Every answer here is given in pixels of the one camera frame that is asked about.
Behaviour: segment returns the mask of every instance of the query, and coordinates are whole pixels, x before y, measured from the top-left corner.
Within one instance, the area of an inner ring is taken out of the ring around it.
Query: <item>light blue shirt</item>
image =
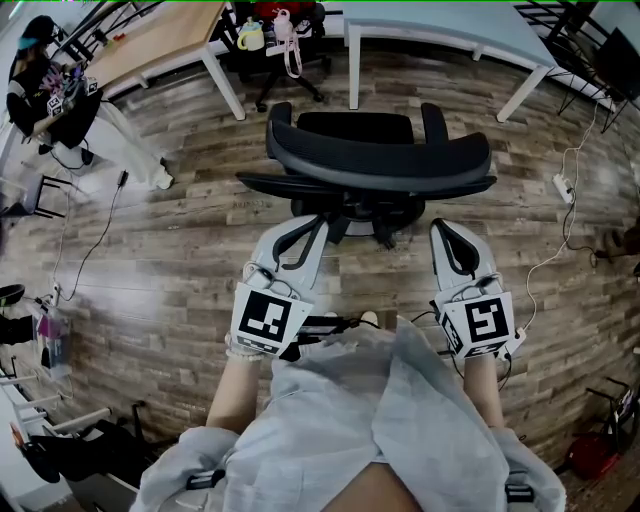
[[[558,477],[510,429],[489,429],[422,333],[365,326],[273,361],[271,400],[238,436],[190,429],[143,475],[132,512],[320,511],[385,462],[428,512],[563,512]],[[185,491],[225,469],[214,489]],[[505,484],[533,505],[509,505]]]

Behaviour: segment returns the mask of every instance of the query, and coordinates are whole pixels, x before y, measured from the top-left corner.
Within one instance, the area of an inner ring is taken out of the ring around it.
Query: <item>wooden table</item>
[[[244,108],[209,46],[224,9],[224,2],[180,2],[168,6],[120,41],[110,42],[91,62],[86,74],[95,77],[100,87],[129,78],[144,84],[143,71],[197,51],[229,108],[241,121],[246,117]]]

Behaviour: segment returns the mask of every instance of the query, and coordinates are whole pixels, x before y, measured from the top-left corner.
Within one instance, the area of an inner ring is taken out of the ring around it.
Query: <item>floor board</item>
[[[325,94],[324,104],[286,80],[270,102],[291,101],[296,115],[345,110],[348,59],[344,52],[332,57],[329,76],[314,66],[305,68]],[[527,273],[562,243],[567,211],[551,178],[561,167],[563,150],[580,143],[593,104],[578,99],[558,117],[564,92],[543,82],[508,122],[499,124],[495,113],[525,76],[500,63],[474,63],[439,50],[363,52],[361,110],[408,115],[417,140],[424,141],[420,104],[439,105],[452,137],[474,131],[487,135],[493,148],[491,172],[498,181],[482,194],[429,203],[420,221],[398,235],[392,251],[360,239],[328,247],[317,283],[324,308],[343,314],[398,311],[407,317],[428,309],[437,291],[428,229],[442,216],[485,237],[513,293],[517,325],[529,319]],[[290,218],[286,201],[249,191],[234,178],[238,171],[272,172],[279,166],[264,151],[266,114],[252,105],[260,80],[243,86],[232,78],[247,109],[241,123],[228,112],[204,68],[161,79],[149,90],[118,100],[149,143],[166,155],[176,183],[168,191],[147,192],[133,183],[122,191],[109,232],[84,267],[76,297],[62,305],[74,326],[75,398],[51,411],[54,419],[101,406],[128,415],[131,402],[144,399],[143,419],[151,435],[174,435],[204,421],[224,364],[223,338],[242,265],[268,226]],[[576,245],[598,244],[607,229],[628,228],[638,216],[640,118],[628,110],[601,135],[603,120],[600,111],[580,158],[572,231]],[[35,153],[33,143],[16,144],[4,175],[59,171],[49,157]],[[571,179],[576,174],[571,153],[566,173]],[[109,163],[99,163],[79,180],[81,191],[72,194],[56,273],[66,290],[104,228],[117,175]],[[66,197],[48,190],[44,203],[64,211]],[[63,225],[59,219],[39,218],[5,223],[0,285],[19,281],[29,296],[49,293]],[[552,465],[562,460],[571,433],[603,405],[584,388],[609,390],[607,375],[630,382],[638,377],[631,355],[640,343],[638,283],[632,276],[636,263],[621,258],[594,269],[588,251],[565,251],[532,276],[538,314],[502,395],[509,425]],[[11,314],[22,312],[24,305]],[[444,346],[432,319],[419,323],[435,346]],[[5,365],[10,354],[18,356],[21,374],[35,366],[26,346],[2,347]],[[262,399],[268,381],[265,367]],[[45,380],[29,391],[42,396],[55,386],[68,392],[66,381],[54,385]]]

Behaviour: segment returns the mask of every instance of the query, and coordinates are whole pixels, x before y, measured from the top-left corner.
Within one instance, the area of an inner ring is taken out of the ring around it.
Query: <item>table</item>
[[[367,27],[431,32],[475,43],[473,59],[485,47],[526,59],[534,69],[496,116],[504,122],[556,62],[529,24],[508,3],[345,2],[345,42],[349,45],[349,108],[358,108],[360,39]]]
[[[112,41],[91,62],[86,75],[103,87],[129,78],[146,84],[142,72],[197,51],[227,105],[239,121],[244,108],[209,46],[211,34],[225,9],[224,2],[176,3],[147,23]]]

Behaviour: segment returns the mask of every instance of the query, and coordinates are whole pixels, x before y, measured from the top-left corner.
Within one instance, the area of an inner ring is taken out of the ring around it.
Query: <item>sleeve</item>
[[[33,125],[37,121],[33,109],[20,96],[9,93],[7,94],[7,111],[20,131],[29,137],[33,133]]]
[[[540,512],[564,512],[566,491],[558,476],[523,445],[509,428],[492,428],[496,442],[509,464],[507,484],[528,485]]]
[[[239,437],[222,428],[187,430],[142,474],[130,512],[157,512],[167,499],[184,490],[190,476],[215,469]]]

